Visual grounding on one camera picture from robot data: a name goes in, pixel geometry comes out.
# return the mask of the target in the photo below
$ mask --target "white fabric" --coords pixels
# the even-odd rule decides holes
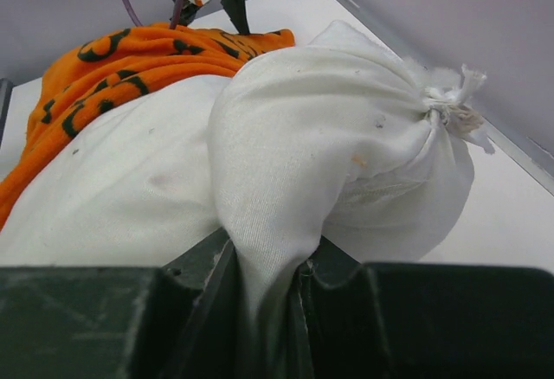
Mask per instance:
[[[258,349],[267,366],[283,356],[287,288],[322,231],[360,260],[413,260],[456,223],[473,164],[425,90],[335,22],[307,47],[251,61],[217,99],[209,159],[242,268],[246,365]]]
[[[181,80],[87,126],[20,196],[0,265],[161,266],[219,228],[206,125],[229,82]]]
[[[473,165],[436,106],[450,93],[416,71],[335,22],[232,81],[108,112],[23,192],[0,265],[159,266],[223,224],[242,270],[239,354],[275,365],[287,288],[322,232],[358,260],[416,260],[461,213]]]

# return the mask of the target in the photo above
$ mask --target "white table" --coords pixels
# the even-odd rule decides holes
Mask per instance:
[[[299,45],[336,19],[380,42],[335,0],[249,0],[247,6],[252,31],[288,28]],[[196,20],[192,27],[235,31],[222,11]],[[0,177],[23,150],[27,117],[40,88],[37,79],[13,91],[0,148]],[[494,156],[477,147],[470,151],[475,182],[467,206],[448,238],[423,260],[542,267],[554,272],[554,196],[498,147]]]

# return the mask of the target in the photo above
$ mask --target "gray panel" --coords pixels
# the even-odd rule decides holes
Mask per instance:
[[[487,71],[480,109],[552,170],[554,0],[353,1],[434,64]]]
[[[131,2],[142,23],[171,16],[171,0]],[[220,8],[213,3],[202,14]],[[40,76],[75,46],[131,25],[121,0],[0,0],[0,20],[0,77],[16,84]]]

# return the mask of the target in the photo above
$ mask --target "orange cloth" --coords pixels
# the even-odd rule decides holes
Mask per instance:
[[[257,55],[293,45],[289,30],[245,36],[158,23],[114,32],[63,55],[42,77],[27,144],[0,185],[0,227],[33,178],[102,113],[198,74],[232,77]]]

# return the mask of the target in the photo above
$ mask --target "white cloth bag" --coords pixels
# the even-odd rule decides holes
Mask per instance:
[[[334,22],[251,61],[218,97],[208,149],[242,269],[242,369],[259,349],[267,372],[279,365],[287,288],[322,233],[359,260],[415,260],[446,237],[473,181],[461,138],[482,124],[463,103],[484,75],[464,74],[461,87]]]

